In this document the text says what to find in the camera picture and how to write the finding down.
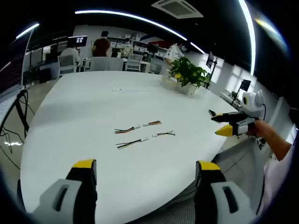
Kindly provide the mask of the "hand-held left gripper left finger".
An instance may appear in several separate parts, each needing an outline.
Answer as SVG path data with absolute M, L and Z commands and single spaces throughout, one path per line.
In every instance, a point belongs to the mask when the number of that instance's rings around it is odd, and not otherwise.
M 32 213 L 39 224 L 94 224 L 97 201 L 97 162 L 78 161 L 64 179 L 58 179 L 40 196 Z

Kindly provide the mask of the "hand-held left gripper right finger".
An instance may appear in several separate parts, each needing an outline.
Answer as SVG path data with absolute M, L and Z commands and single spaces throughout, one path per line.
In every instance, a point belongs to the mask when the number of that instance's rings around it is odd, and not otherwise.
M 256 218 L 247 195 L 215 163 L 196 162 L 195 188 L 196 224 L 250 224 Z

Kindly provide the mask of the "person's right hand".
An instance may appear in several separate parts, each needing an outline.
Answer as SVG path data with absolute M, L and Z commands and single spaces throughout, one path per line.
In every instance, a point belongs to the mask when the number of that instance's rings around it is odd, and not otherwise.
M 254 126 L 249 128 L 246 134 L 248 136 L 257 136 L 267 141 L 275 135 L 275 130 L 265 121 L 257 119 L 254 122 Z

